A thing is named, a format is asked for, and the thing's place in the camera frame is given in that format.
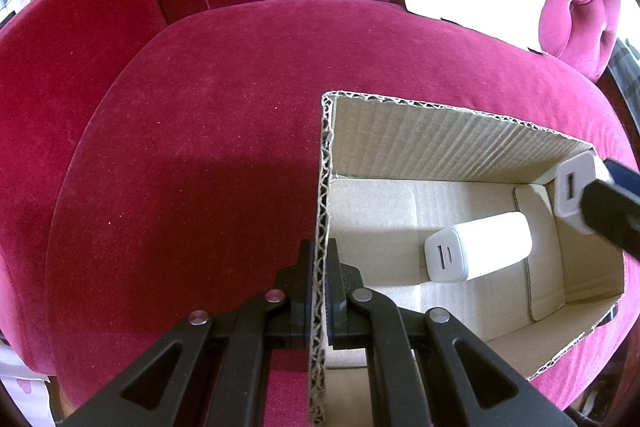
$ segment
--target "red velvet sofa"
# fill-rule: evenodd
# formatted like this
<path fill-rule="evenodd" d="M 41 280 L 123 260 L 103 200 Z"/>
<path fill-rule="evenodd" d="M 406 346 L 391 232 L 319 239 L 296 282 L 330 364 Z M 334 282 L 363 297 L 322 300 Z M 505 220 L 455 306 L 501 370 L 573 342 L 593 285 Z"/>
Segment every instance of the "red velvet sofa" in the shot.
<path fill-rule="evenodd" d="M 316 217 L 319 100 L 375 92 L 508 114 L 636 167 L 594 84 L 620 0 L 548 0 L 524 52 L 402 0 L 35 0 L 0 32 L 0 329 L 80 405 L 193 309 L 268 288 Z M 533 383 L 565 407 L 640 312 Z M 306 420 L 305 353 L 268 425 Z"/>

